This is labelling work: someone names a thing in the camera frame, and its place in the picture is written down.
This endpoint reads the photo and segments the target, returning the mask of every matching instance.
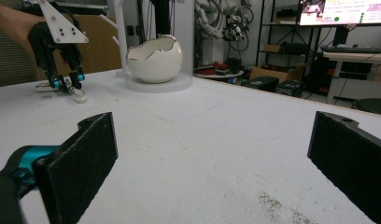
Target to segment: keyboard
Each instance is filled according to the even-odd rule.
[[[380,48],[347,48],[347,47],[320,47],[325,52],[331,53],[363,53],[363,54],[381,54]]]

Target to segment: black stand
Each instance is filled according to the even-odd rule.
[[[170,35],[170,7],[168,0],[154,0],[156,37]]]
[[[345,26],[336,27],[335,37],[332,44],[336,47],[339,44],[345,44],[347,41],[348,29]]]

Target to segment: shelf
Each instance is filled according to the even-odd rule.
[[[261,26],[288,26],[288,27],[301,27],[298,24],[277,24],[277,23],[269,23],[269,24],[262,24]]]
[[[107,9],[107,6],[99,6],[92,4],[81,4],[81,3],[66,3],[66,2],[56,2],[60,7],[84,7],[84,8],[94,8],[94,9]]]
[[[262,0],[261,3],[260,33],[257,45],[256,65],[261,65],[261,63],[270,63],[270,57],[273,57],[275,61],[277,61],[278,58],[280,63],[286,63],[287,65],[294,64],[295,62],[297,63],[299,61],[298,57],[303,57],[304,63],[309,63],[310,60],[313,60],[315,52],[317,52],[321,29],[310,26],[300,26],[299,23],[296,21],[290,21],[290,19],[282,19],[282,23],[276,23],[277,20],[275,19],[275,14],[276,11],[279,10],[275,7],[275,2],[277,1],[273,0],[269,2],[272,3],[268,9],[270,11],[269,13],[266,13],[264,10],[266,1],[267,0]],[[267,38],[261,38],[262,34],[267,35]],[[288,44],[302,43],[307,45],[307,49],[302,51],[302,54],[271,52],[263,50],[263,46],[265,45],[279,45],[284,42],[287,42]]]
[[[291,53],[271,52],[271,51],[264,51],[264,50],[260,50],[260,53],[272,53],[272,54],[281,54],[281,55],[295,55],[295,56],[302,56],[302,57],[305,56],[305,54],[291,54]]]

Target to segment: desk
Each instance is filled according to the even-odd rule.
[[[338,90],[339,84],[339,75],[342,68],[343,62],[352,62],[352,63],[381,63],[381,54],[357,54],[357,53],[331,53],[324,52],[323,55],[325,58],[329,58],[331,61],[337,61],[335,72],[332,77],[330,90],[327,96],[327,104],[332,104],[333,96]],[[354,85],[356,91],[363,91],[368,89],[368,86],[371,86],[370,89],[374,90],[374,93],[367,95],[363,98],[381,98],[381,83],[372,82],[372,81],[363,81],[351,79],[351,83],[346,83],[347,86]]]
[[[112,111],[119,158],[80,223],[372,223],[306,157],[316,111],[381,138],[381,116],[195,77],[170,93],[86,75],[89,101],[36,83],[0,88],[0,170],[25,145],[60,145],[87,117]],[[21,200],[48,223],[39,192]]]

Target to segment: white pole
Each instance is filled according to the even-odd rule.
[[[100,17],[101,17],[104,21],[108,22],[111,26],[115,27],[115,29],[118,29],[118,25],[117,25],[115,22],[113,22],[112,20],[110,20],[108,17],[106,17],[106,16],[103,15],[103,14],[101,14]]]
[[[122,73],[130,74],[129,68],[126,63],[127,54],[127,42],[126,42],[126,32],[124,30],[124,18],[123,18],[123,1],[114,0],[115,8],[115,18],[116,24],[118,25],[118,39],[120,46],[120,60]]]

